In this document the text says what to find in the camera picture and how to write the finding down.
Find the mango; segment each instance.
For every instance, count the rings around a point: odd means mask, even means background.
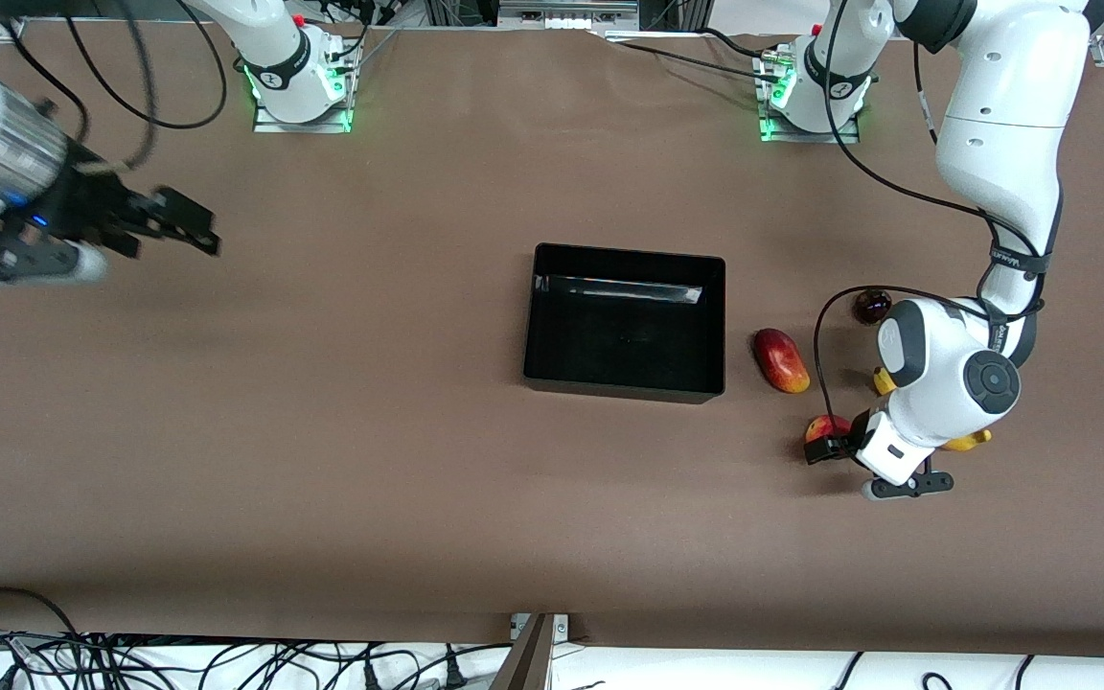
[[[763,328],[754,333],[752,357],[766,381],[783,393],[803,393],[810,384],[795,341],[778,329]]]
[[[850,433],[850,420],[838,415],[820,415],[814,417],[807,425],[807,432],[803,433],[803,443],[810,443],[825,436],[837,438],[848,433]]]

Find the black tray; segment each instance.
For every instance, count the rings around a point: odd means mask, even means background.
[[[725,287],[718,257],[540,244],[527,384],[675,403],[719,396]]]

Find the brown table surface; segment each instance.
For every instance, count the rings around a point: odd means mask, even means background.
[[[84,34],[140,104],[123,26]],[[217,88],[195,30],[146,35],[162,115],[198,118]],[[141,124],[65,28],[25,39],[87,100],[91,146],[130,152]],[[861,468],[803,465],[817,390],[769,389],[745,338],[807,352],[825,298],[872,280],[972,293],[980,222],[831,146],[762,142],[749,79],[583,32],[404,32],[365,71],[351,135],[252,135],[231,74],[223,117],[162,131],[127,176],[214,210],[222,257],[150,243],[96,287],[0,289],[0,585],[118,631],[469,639],[556,611],[613,645],[1104,654],[1104,70],[1060,153],[1020,405],[938,458],[954,492],[884,503]],[[854,151],[955,200],[909,45],[878,71]],[[937,117],[955,74],[925,61]],[[61,100],[11,47],[0,78]],[[726,393],[527,389],[540,242],[726,258]],[[825,328],[846,414],[872,396],[873,340],[845,309]],[[0,625],[55,623],[0,602]]]

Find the white floor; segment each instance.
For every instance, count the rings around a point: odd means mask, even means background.
[[[341,645],[343,656],[354,655],[363,646]],[[159,647],[131,650],[136,658],[151,665],[201,669],[223,647]],[[316,647],[323,655],[333,655],[333,647]],[[376,654],[386,650],[415,651],[421,664],[440,658],[444,646],[438,643],[425,645],[386,645]],[[250,656],[221,665],[206,676],[203,690],[240,690],[245,678],[257,669],[273,647],[254,651]],[[232,651],[222,659],[234,659],[241,651]],[[747,690],[828,690],[838,684],[842,669],[849,662],[851,651],[745,651],[745,650],[636,650],[636,648],[558,647],[552,664],[551,690],[582,690],[584,687],[599,687],[599,690],[651,690],[692,689],[705,690],[711,687],[740,687]],[[70,655],[64,654],[64,664]],[[490,676],[502,664],[505,650],[479,651],[460,659],[460,668],[466,678]],[[1023,657],[999,655],[863,655],[853,669],[853,676],[846,690],[921,690],[926,672],[938,672],[948,679],[956,690],[1013,690],[1018,665]],[[0,651],[0,677],[11,664],[8,651]],[[307,669],[286,667],[276,673],[273,690],[320,690],[331,678],[335,662],[317,662],[302,659]],[[411,677],[415,665],[408,657],[389,657],[374,665],[378,680],[384,690],[400,690],[397,682]],[[157,678],[139,672],[140,678],[158,684]],[[166,672],[174,690],[195,690],[199,687],[198,672]],[[431,669],[424,679],[446,680],[446,667]],[[257,687],[255,677],[244,690]],[[340,689],[357,690],[363,687],[362,665],[352,665],[343,673]],[[132,690],[149,690],[139,682],[130,682]],[[25,690],[28,682],[17,677],[17,690]],[[1039,657],[1025,673],[1023,690],[1104,690],[1104,659]],[[36,678],[35,690],[64,690],[53,678]],[[932,681],[928,690],[945,690],[940,681]]]

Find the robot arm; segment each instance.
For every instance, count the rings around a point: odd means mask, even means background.
[[[320,117],[347,95],[346,47],[338,36],[315,25],[297,25],[284,0],[189,0],[202,10],[241,52],[259,104],[286,123]]]
[[[297,25],[284,0],[190,0],[242,52],[258,99],[282,121],[308,121],[346,96],[340,36]],[[0,0],[0,21],[22,12],[64,13],[67,0]],[[0,84],[0,284],[102,279],[96,247],[136,257],[137,236],[219,253],[214,216],[168,188],[128,191],[105,161],[63,135],[36,106]]]
[[[853,17],[846,7],[851,1]],[[1085,66],[1085,4],[834,0],[824,31],[795,44],[796,55],[803,53],[796,64],[810,67],[815,56],[824,65],[838,28],[827,79],[849,84],[831,88],[838,123],[853,114],[870,84],[868,71],[887,40],[877,31],[885,12],[892,10],[902,33],[928,51],[955,45],[963,68],[940,127],[936,164],[955,192],[998,219],[978,300],[959,300],[985,317],[912,298],[894,306],[878,331],[881,359],[898,389],[856,420],[853,453],[890,484],[905,484],[934,449],[980,432],[1020,397],[1017,367],[1033,348],[1037,316],[1017,316],[1038,301],[1059,226],[1057,150]],[[798,84],[782,109],[798,127],[827,132],[824,66],[817,73],[800,73],[816,88]],[[815,119],[807,114],[811,98]]]

